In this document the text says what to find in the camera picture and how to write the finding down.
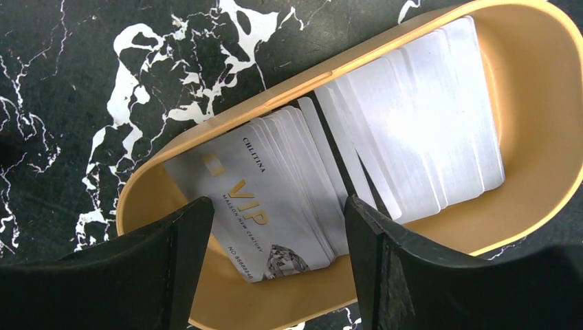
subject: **marble surface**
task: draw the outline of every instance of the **marble surface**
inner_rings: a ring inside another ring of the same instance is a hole
[[[411,16],[462,2],[0,0],[0,263],[114,237],[125,182],[178,133]],[[552,2],[581,27],[578,0]],[[542,229],[484,257],[581,244],[582,217],[580,189]],[[290,329],[359,324],[351,305]]]

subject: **black marble countertop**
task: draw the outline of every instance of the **black marble countertop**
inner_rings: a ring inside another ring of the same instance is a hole
[[[124,183],[178,133],[404,19],[462,2],[0,0],[0,263],[114,237]],[[579,0],[551,2],[582,26]],[[484,257],[581,244],[582,218],[579,189],[543,228]],[[359,324],[352,305],[292,329]]]

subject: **black object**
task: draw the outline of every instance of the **black object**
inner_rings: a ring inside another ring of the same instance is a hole
[[[364,330],[583,329],[583,247],[497,263],[415,234],[354,196],[345,213]]]
[[[210,236],[205,197],[58,261],[0,266],[3,329],[179,329]]]

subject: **stack of cards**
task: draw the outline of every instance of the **stack of cards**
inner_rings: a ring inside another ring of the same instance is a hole
[[[250,282],[348,254],[348,195],[314,104],[299,102],[305,117],[284,107],[165,163],[188,199],[213,200],[212,233]]]
[[[364,176],[360,159],[396,222],[435,215],[504,181],[472,17],[349,72],[316,95],[344,146],[350,177]],[[356,193],[374,206],[371,187],[360,182]]]
[[[399,223],[500,186],[481,53],[464,17],[165,163],[249,282],[348,254],[355,193]]]

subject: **orange plastic container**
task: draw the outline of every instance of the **orange plastic container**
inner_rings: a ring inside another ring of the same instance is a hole
[[[177,136],[127,182],[118,202],[118,234],[186,203],[164,161],[465,15],[474,17],[478,30],[506,182],[407,226],[471,255],[533,232],[582,181],[583,40],[570,18],[545,1],[478,0],[411,19]],[[355,301],[349,256],[326,269],[249,284],[211,237],[190,323],[282,329]]]

